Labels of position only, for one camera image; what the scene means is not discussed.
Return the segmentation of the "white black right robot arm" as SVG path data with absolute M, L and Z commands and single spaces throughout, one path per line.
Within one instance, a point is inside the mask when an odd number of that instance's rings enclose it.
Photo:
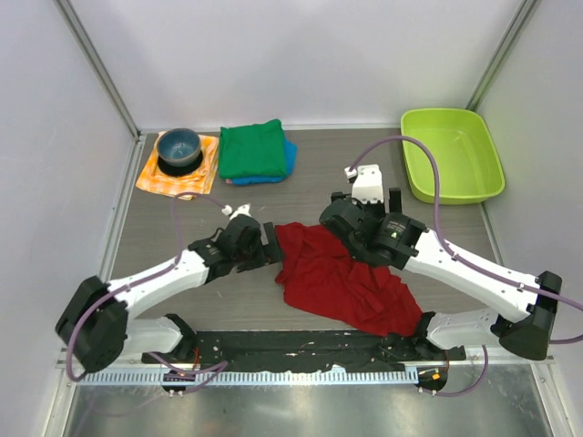
M 486 305 L 483 310 L 425 316 L 411 338 L 419 358 L 493 344 L 520 358 L 546 358 L 562 287 L 557 274 L 546 270 L 533 276 L 506 269 L 441 239 L 403 214 L 397 188 L 391 189 L 387 205 L 334 194 L 320 222 L 356 260 L 436 279 Z

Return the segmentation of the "red t-shirt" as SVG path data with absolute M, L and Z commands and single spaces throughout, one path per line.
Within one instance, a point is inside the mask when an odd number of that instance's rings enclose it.
M 373 335 L 414 334 L 423 312 L 389 269 L 356 261 L 321 225 L 293 222 L 275 231 L 284 254 L 275 281 L 287 305 Z

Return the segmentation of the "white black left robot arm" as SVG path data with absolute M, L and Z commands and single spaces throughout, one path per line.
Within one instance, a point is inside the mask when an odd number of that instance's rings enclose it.
M 96 373 L 135 354 L 147 361 L 191 360 L 197 336 L 186 321 L 176 314 L 146 320 L 142 313 L 183 291 L 282 259 L 274 225 L 239 215 L 153 268 L 109 282 L 84 279 L 56 324 L 66 368 L 79 363 L 86 374 Z

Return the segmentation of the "lime green plastic tub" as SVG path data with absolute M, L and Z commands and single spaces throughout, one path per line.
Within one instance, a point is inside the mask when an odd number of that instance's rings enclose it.
M 486 122 L 460 108 L 405 112 L 401 133 L 422 142 L 435 159 L 442 205 L 481 203 L 506 187 L 503 168 Z

